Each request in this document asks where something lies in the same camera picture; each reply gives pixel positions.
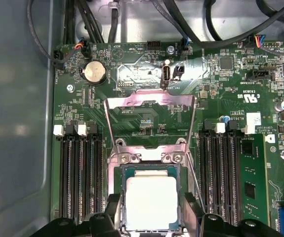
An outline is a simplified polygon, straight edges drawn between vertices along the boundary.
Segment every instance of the dimm slot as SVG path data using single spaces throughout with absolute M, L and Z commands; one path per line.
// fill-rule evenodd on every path
M 234 133 L 199 133 L 200 187 L 206 210 L 233 225 L 242 219 L 239 139 Z
M 90 182 L 91 182 L 91 168 L 90 168 L 90 157 L 91 157 L 91 141 L 82 141 L 82 219 L 91 213 L 91 193 L 90 193 Z
M 79 215 L 79 190 L 80 190 L 80 142 L 74 141 L 74 221 L 79 224 L 80 215 Z
M 68 163 L 68 144 L 67 141 L 61 141 L 60 152 L 60 199 L 59 199 L 59 216 L 67 217 L 67 163 Z
M 199 139 L 199 147 L 200 147 L 200 186 L 201 186 L 201 194 L 203 197 L 203 202 L 205 205 L 205 210 L 212 211 L 213 210 L 213 190 L 210 190 L 210 186 L 212 183 L 212 166 L 211 164 L 211 138 L 209 137 L 209 133 L 200 133 Z
M 228 157 L 228 162 L 227 162 L 227 169 L 228 172 L 227 178 L 228 178 L 228 186 L 229 186 L 229 191 L 228 191 L 228 204 L 229 204 L 229 221 L 233 223 L 234 225 L 237 225 L 237 216 L 236 216 L 236 196 L 235 196 L 235 176 L 236 176 L 236 167 L 235 167 L 235 149 L 234 149 L 234 138 L 229 134 L 227 138 L 227 157 Z
M 94 212 L 102 211 L 102 179 L 103 179 L 103 160 L 101 141 L 97 135 L 92 136 L 92 158 L 94 160 Z
M 68 182 L 68 218 L 73 219 L 75 214 L 75 144 L 74 141 L 69 141 L 69 182 Z

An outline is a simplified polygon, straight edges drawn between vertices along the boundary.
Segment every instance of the gray cable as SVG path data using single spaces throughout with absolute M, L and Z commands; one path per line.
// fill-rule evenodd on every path
M 167 20 L 169 21 L 176 29 L 179 31 L 179 33 L 182 35 L 183 38 L 187 39 L 188 36 L 184 31 L 181 29 L 181 27 L 177 24 L 177 22 L 168 14 L 168 12 L 165 11 L 165 9 L 162 7 L 162 5 L 157 0 L 150 0 L 156 10 Z

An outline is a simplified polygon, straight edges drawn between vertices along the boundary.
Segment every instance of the white label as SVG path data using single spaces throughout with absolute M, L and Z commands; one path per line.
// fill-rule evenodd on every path
M 245 103 L 257 103 L 258 99 L 260 98 L 260 94 L 239 94 L 237 95 L 238 99 L 243 99 L 245 100 Z
M 261 126 L 260 113 L 246 113 L 247 125 Z

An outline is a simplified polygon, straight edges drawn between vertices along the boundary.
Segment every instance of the ram slot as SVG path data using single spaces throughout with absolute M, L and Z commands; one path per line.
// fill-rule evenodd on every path
M 68 218 L 73 219 L 75 214 L 75 142 L 68 144 Z
M 233 138 L 233 180 L 234 180 L 234 186 L 233 186 L 233 206 L 235 207 L 235 213 L 236 218 L 234 219 L 235 225 L 238 224 L 238 222 L 243 218 L 243 212 L 242 212 L 242 190 L 240 189 L 241 186 L 241 164 L 240 164 L 240 154 L 241 154 L 241 144 L 240 144 L 241 138 L 239 136 L 235 136 Z
M 91 213 L 91 194 L 90 194 L 90 182 L 91 182 L 91 152 L 90 152 L 90 140 L 81 141 L 81 180 L 82 180 L 82 195 L 81 195 L 81 216 L 82 220 Z
M 213 212 L 212 147 L 209 133 L 200 134 L 199 147 L 201 194 L 203 196 L 205 210 Z
M 68 142 L 61 141 L 61 153 L 60 153 L 60 195 L 59 195 L 59 216 L 68 217 Z
M 229 185 L 229 176 L 231 176 L 232 170 L 229 170 L 228 165 L 231 163 L 230 154 L 228 153 L 228 141 L 227 137 L 222 137 L 221 139 L 221 157 L 223 162 L 222 167 L 222 181 L 223 181 L 223 211 L 222 216 L 225 220 L 230 222 L 230 197 L 229 193 L 231 192 L 232 186 Z
M 91 142 L 91 152 L 93 159 L 93 173 L 94 173 L 94 182 L 93 182 L 93 212 L 102 211 L 102 190 L 103 190 L 103 160 L 102 160 L 102 145 L 99 141 L 99 136 L 93 135 Z
M 81 189 L 81 180 L 80 180 L 80 166 L 81 166 L 81 156 L 80 156 L 80 141 L 74 141 L 75 147 L 75 158 L 74 158 L 74 221 L 75 223 L 80 223 L 80 189 Z
M 212 165 L 214 167 L 214 212 L 224 217 L 224 175 L 223 175 L 223 140 L 222 137 L 213 133 L 213 156 Z

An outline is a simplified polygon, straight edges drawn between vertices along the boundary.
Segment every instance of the green circuit board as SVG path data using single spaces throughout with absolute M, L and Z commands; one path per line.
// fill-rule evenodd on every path
M 284 48 L 284 42 L 266 44 L 267 47 Z M 237 121 L 238 132 L 246 125 L 253 125 L 255 133 L 241 133 L 235 147 L 239 161 L 235 170 L 240 179 L 235 184 L 238 193 L 232 195 L 240 196 L 238 220 L 258 219 L 279 231 L 278 209 L 284 207 L 284 159 L 281 158 L 284 112 L 277 112 L 275 105 L 284 100 L 284 57 L 245 47 L 243 42 L 209 50 L 190 44 L 187 56 L 179 54 L 178 42 L 161 42 L 159 50 L 149 50 L 147 45 L 91 44 L 90 61 L 100 61 L 107 69 L 106 81 L 98 86 L 89 85 L 80 77 L 79 68 L 88 62 L 80 52 L 63 69 L 55 71 L 54 125 L 66 127 L 86 122 L 98 128 L 102 156 L 100 209 L 104 208 L 108 196 L 106 167 L 112 150 L 103 102 L 110 97 L 127 97 L 138 89 L 158 89 L 162 65 L 169 60 L 171 74 L 180 66 L 184 66 L 185 72 L 180 79 L 170 81 L 168 92 L 172 95 L 191 94 L 198 99 L 190 149 L 201 188 L 203 182 L 213 186 L 203 180 L 200 170 L 200 137 L 204 121 L 208 120 L 214 127 L 221 116 L 229 116 L 231 121 Z M 174 54 L 167 53 L 168 46 L 175 47 Z M 63 54 L 72 49 L 72 45 L 58 48 Z M 248 79 L 251 71 L 263 68 L 273 71 L 273 77 Z M 73 85 L 75 90 L 68 92 L 68 85 Z M 116 139 L 122 138 L 128 145 L 155 148 L 186 138 L 191 112 L 192 108 L 186 106 L 159 106 L 147 102 L 140 107 L 116 108 L 110 112 L 110 117 Z M 59 216 L 61 153 L 61 144 L 53 137 L 51 218 Z M 94 175 L 88 184 L 93 192 L 96 180 Z M 207 204 L 207 208 L 213 211 L 213 205 Z

